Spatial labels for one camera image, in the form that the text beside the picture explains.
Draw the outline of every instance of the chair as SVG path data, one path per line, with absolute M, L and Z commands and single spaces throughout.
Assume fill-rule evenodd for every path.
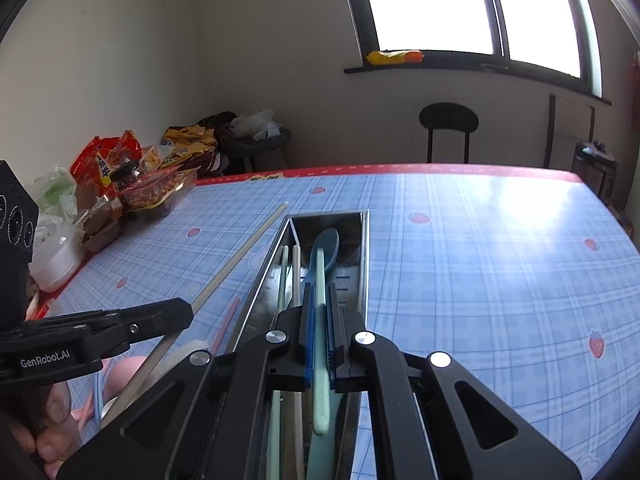
M 465 164 L 469 163 L 469 135 L 478 129 L 478 116 L 469 108 L 455 103 L 436 103 L 424 107 L 418 117 L 420 124 L 429 131 L 427 162 L 433 154 L 433 131 L 455 130 L 465 134 Z

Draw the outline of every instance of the black camera module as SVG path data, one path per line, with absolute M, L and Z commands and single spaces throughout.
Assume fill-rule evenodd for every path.
M 6 220 L 6 197 L 0 195 L 0 229 L 4 226 Z
M 9 231 L 9 241 L 13 245 L 17 244 L 22 234 L 22 210 L 18 206 L 11 211 L 7 229 Z

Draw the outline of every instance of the finger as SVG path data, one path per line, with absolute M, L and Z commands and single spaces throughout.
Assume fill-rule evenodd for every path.
M 14 418 L 5 415 L 9 429 L 14 434 L 15 439 L 20 444 L 20 447 L 28 454 L 36 451 L 36 443 L 33 439 L 33 435 L 22 424 L 18 423 Z
M 44 472 L 47 474 L 47 477 L 49 477 L 49 480 L 56 480 L 58 471 L 60 470 L 60 467 L 63 463 L 63 460 L 56 460 L 55 462 L 44 465 Z
M 65 422 L 71 415 L 71 393 L 65 383 L 54 384 L 45 405 L 47 426 L 57 426 Z
M 47 428 L 36 439 L 38 454 L 45 462 L 66 460 L 80 447 L 80 432 L 73 417 L 62 424 Z

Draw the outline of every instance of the white container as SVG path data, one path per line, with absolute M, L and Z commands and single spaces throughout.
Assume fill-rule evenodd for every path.
M 58 290 L 78 270 L 84 259 L 83 236 L 81 228 L 62 224 L 55 234 L 34 248 L 29 270 L 40 290 Z

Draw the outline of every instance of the red table edge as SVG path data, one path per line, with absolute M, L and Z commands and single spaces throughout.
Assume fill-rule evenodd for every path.
M 196 182 L 196 186 L 211 184 L 225 184 L 227 182 L 245 182 L 247 180 L 263 180 L 271 178 L 295 178 L 300 176 L 324 176 L 344 174 L 472 174 L 489 176 L 520 176 L 527 178 L 544 178 L 545 180 L 562 180 L 564 182 L 582 182 L 579 176 L 568 171 L 542 170 L 540 168 L 516 168 L 513 166 L 484 166 L 481 164 L 360 164 L 356 166 L 323 166 L 320 168 L 302 168 L 298 170 L 268 171 L 263 173 L 243 173 L 215 178 L 203 178 Z M 49 300 L 55 300 L 67 284 L 91 259 L 87 253 L 78 270 L 73 273 L 66 283 L 55 292 L 41 292 L 38 311 L 35 319 L 41 319 L 49 311 Z

